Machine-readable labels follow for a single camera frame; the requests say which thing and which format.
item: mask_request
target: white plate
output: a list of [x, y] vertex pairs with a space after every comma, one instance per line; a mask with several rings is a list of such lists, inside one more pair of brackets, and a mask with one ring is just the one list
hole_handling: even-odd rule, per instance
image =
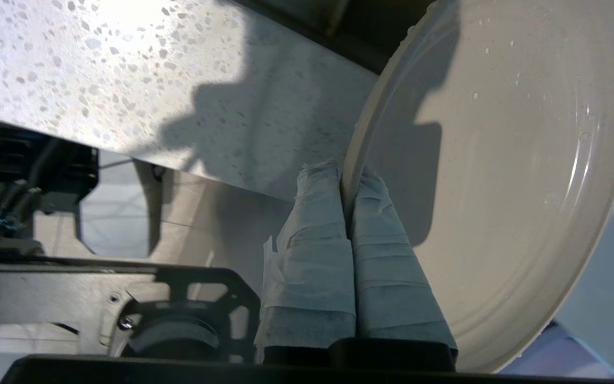
[[612, 207], [614, 1], [438, 3], [361, 114], [346, 209], [367, 150], [458, 369], [501, 369], [553, 318]]

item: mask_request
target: speckled countertop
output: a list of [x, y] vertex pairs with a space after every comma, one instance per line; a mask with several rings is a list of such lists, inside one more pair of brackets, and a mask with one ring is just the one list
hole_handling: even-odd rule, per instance
[[288, 199], [377, 76], [219, 0], [0, 0], [0, 120]]

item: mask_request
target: folded paper towel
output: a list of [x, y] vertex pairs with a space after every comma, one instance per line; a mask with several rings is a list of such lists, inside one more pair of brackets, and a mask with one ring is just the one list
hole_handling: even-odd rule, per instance
[[355, 335], [455, 350], [385, 182], [363, 173], [350, 243], [339, 181], [332, 161], [305, 165], [277, 250], [265, 243], [259, 359], [266, 347], [328, 348]]

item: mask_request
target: screw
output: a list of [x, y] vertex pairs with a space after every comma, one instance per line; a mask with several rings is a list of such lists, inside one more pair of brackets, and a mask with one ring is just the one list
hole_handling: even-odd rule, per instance
[[123, 316], [117, 321], [117, 327], [120, 328], [121, 331], [131, 330], [134, 328], [134, 321], [127, 316]]
[[119, 293], [112, 293], [110, 294], [110, 296], [108, 296], [108, 300], [110, 301], [110, 303], [117, 303], [118, 301], [120, 301], [121, 298], [122, 297]]

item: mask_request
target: black cable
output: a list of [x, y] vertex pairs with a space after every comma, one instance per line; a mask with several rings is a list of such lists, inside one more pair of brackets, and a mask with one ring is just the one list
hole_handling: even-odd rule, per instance
[[55, 326], [58, 326], [58, 328], [63, 328], [64, 330], [66, 330], [66, 331], [68, 331], [68, 332], [70, 332], [70, 333], [74, 333], [74, 334], [76, 334], [76, 335], [79, 335], [79, 334], [80, 334], [80, 331], [75, 330], [75, 328], [73, 328], [73, 327], [72, 327], [72, 326], [70, 326], [70, 325], [63, 324], [63, 323], [51, 323], [51, 324], [53, 324], [53, 325], [55, 325]]

